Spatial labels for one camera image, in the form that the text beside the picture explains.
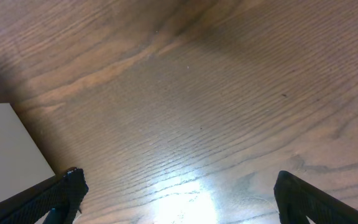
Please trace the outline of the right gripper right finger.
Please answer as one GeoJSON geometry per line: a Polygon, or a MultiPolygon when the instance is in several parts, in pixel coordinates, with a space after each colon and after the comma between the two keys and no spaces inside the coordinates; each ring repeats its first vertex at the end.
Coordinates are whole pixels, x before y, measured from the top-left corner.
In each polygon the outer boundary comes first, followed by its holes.
{"type": "Polygon", "coordinates": [[[273,189],[281,224],[358,224],[358,210],[285,170],[273,189]]]}

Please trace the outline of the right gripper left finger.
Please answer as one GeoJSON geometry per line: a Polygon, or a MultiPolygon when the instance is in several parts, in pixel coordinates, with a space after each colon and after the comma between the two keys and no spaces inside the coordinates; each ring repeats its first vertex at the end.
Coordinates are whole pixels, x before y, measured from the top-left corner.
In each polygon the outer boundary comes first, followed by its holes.
{"type": "Polygon", "coordinates": [[[0,202],[0,223],[74,222],[88,193],[83,169],[71,167],[65,172],[0,202]]]}

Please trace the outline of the white cardboard box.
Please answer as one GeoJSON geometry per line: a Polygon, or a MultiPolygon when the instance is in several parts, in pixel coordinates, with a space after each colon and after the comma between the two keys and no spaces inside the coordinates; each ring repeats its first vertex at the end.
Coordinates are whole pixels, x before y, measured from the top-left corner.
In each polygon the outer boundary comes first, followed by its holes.
{"type": "Polygon", "coordinates": [[[55,175],[8,103],[0,103],[0,202],[55,175]]]}

